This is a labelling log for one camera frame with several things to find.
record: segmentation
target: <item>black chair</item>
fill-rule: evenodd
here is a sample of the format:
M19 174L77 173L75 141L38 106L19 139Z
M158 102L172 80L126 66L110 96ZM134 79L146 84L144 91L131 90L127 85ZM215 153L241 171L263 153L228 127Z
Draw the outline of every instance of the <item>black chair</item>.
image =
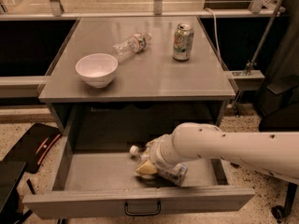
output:
M260 132L299 131L299 76L283 77L263 86L258 108L262 115ZM290 215L297 185L289 183L284 206L271 209L272 215L281 220Z

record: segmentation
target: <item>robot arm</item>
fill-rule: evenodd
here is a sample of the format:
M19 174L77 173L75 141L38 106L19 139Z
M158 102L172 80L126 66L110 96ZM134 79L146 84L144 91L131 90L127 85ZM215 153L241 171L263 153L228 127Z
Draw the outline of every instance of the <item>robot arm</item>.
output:
M146 152L156 173L177 185L187 172L181 162L211 158L299 184L298 137L299 133L225 133L214 125L184 123L149 142Z

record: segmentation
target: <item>soda can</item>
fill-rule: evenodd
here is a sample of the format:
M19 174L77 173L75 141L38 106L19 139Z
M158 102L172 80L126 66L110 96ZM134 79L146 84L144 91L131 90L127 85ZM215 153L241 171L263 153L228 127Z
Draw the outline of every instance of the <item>soda can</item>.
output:
M190 58L194 30L188 23L180 23L175 31L174 53L176 60L186 61Z

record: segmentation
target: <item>speckled floor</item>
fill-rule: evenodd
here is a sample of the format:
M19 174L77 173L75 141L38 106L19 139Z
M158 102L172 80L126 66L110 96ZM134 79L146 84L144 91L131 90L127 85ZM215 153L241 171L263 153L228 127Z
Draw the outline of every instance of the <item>speckled floor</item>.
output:
M250 104L239 105L239 117L236 117L232 109L227 109L225 117L221 123L221 128L226 132L257 132L258 124L260 122L259 116L256 114L254 108ZM45 121L44 123L55 126L51 121L48 111L45 109L38 109L36 114L33 110L28 112L18 113L18 110L0 112L0 160L9 152L12 146L19 140L19 138L32 126L34 122ZM52 178L51 166L55 161L59 142L50 150L46 159L43 161L39 171L35 175L24 174L21 183L18 186L18 192L21 198L24 195L30 195L25 181L30 178L36 193L45 193L50 190L50 187L44 186L47 180ZM170 216L156 216L156 217L102 217L102 218L84 218L71 219L67 223L278 223L271 215L270 209L275 205L283 205L285 200L285 193L287 183L285 181L275 179L268 175L262 175L252 170L247 170L243 167L234 167L229 165L231 178L233 183L238 187L253 188L255 196L238 212L227 213L204 213L204 214L184 214L184 215L170 215ZM281 220L279 223L299 223L299 207L298 195L295 198L291 215ZM41 220L36 215L31 215L26 221L26 224L33 223L57 223L57 220Z

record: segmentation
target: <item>cabinet top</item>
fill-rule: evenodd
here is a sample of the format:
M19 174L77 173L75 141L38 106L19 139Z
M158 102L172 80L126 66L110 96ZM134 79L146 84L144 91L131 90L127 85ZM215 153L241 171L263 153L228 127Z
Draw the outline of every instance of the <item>cabinet top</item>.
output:
M179 23L193 26L191 57L173 59ZM119 63L105 88L84 83L76 63L93 53L113 54L113 45L136 32L150 32L146 49ZM196 17L82 18L70 37L39 99L46 103L183 101L231 99L235 92Z

